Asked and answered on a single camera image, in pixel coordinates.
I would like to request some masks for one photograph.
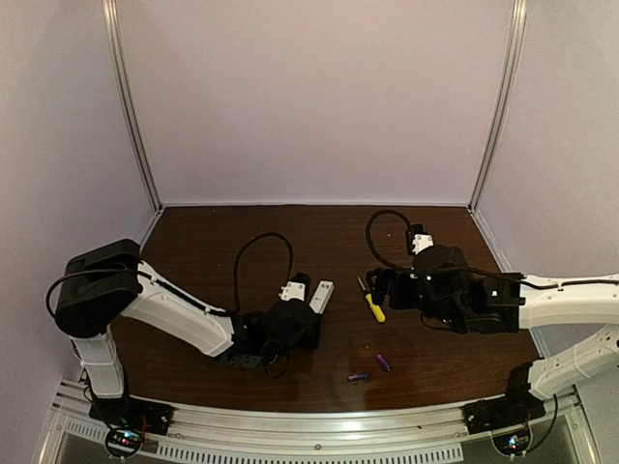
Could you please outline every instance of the blue battery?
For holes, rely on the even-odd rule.
[[[387,360],[385,360],[385,357],[383,355],[381,355],[380,353],[378,353],[376,355],[376,358],[378,359],[378,362],[380,363],[380,365],[383,366],[383,369],[385,369],[387,372],[389,372],[391,370],[391,366],[389,365],[389,363],[387,362]]]
[[[352,374],[346,378],[348,379],[348,382],[354,382],[356,380],[367,380],[368,377],[369,377],[369,374]]]

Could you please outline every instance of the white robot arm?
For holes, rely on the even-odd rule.
[[[94,403],[91,416],[114,425],[126,423],[126,433],[140,429],[145,421],[147,431],[164,434],[171,408],[130,398],[109,324],[118,316],[131,317],[222,363],[263,365],[269,372],[270,364],[294,349],[318,346],[321,315],[334,284],[320,281],[306,303],[309,282],[307,275],[292,277],[268,311],[229,312],[172,284],[140,259],[138,244],[121,240],[72,259],[65,275],[47,292],[46,303],[88,374]],[[53,311],[50,295],[58,286],[60,295]],[[112,434],[110,440],[126,439]]]
[[[389,214],[401,217],[398,212]],[[376,304],[388,297],[390,307],[420,309],[422,317],[437,319],[459,334],[517,333],[550,324],[606,324],[558,355],[515,367],[505,396],[465,405],[470,433],[536,419],[545,413],[545,400],[619,364],[619,275],[554,278],[488,273],[468,266],[458,247],[436,246],[422,225],[404,220],[413,263],[409,269],[393,265],[368,273]],[[367,237],[376,256],[368,230]]]
[[[152,266],[140,262],[137,279],[142,291],[120,315],[145,322],[172,334],[197,348],[202,354],[242,367],[255,367],[263,361],[259,354],[247,351],[235,353],[233,319],[226,311],[203,303],[186,291],[170,283]],[[333,282],[318,284],[309,307],[322,314],[333,292]],[[306,285],[289,281],[281,288],[282,301],[303,301]],[[82,367],[86,369],[93,393],[98,398],[119,398],[125,389],[123,369],[109,328],[105,333],[89,338],[71,336]]]
[[[522,287],[520,295],[525,304],[520,307],[521,329],[551,324],[606,324],[562,353],[533,362],[528,378],[531,394],[550,399],[572,384],[619,365],[619,275],[586,278],[530,275],[524,281],[539,287],[556,287],[546,290]],[[574,282],[585,283],[574,285]]]

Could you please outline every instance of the white wall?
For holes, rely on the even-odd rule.
[[[31,462],[69,341],[44,310],[67,260],[152,216],[98,0],[0,5],[0,462]]]
[[[162,201],[466,204],[512,5],[120,2]]]
[[[481,205],[510,265],[530,274],[619,270],[619,3],[529,2],[522,61]],[[550,352],[595,330],[542,329]],[[580,388],[616,463],[619,373]]]

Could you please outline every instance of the brown wooden surface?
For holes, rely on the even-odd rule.
[[[496,264],[463,208],[399,208],[421,222],[437,244],[461,247],[471,266]],[[113,324],[133,394],[222,408],[335,412],[427,406],[501,393],[510,369],[536,359],[528,332],[457,335],[424,328],[418,311],[385,309],[379,325],[369,312],[357,275],[377,266],[364,239],[374,207],[225,207],[167,209],[143,256],[163,276],[211,305],[233,307],[232,264],[253,235],[278,231],[295,249],[294,271],[313,286],[332,280],[336,290],[322,320],[315,352],[297,350],[279,379],[262,369],[218,364],[189,344],[146,324]],[[403,225],[384,217],[374,237],[388,258],[410,264]],[[245,254],[240,272],[243,311],[266,310],[285,281],[285,247],[267,239]],[[392,366],[383,372],[382,353]],[[346,376],[367,372],[367,382]]]

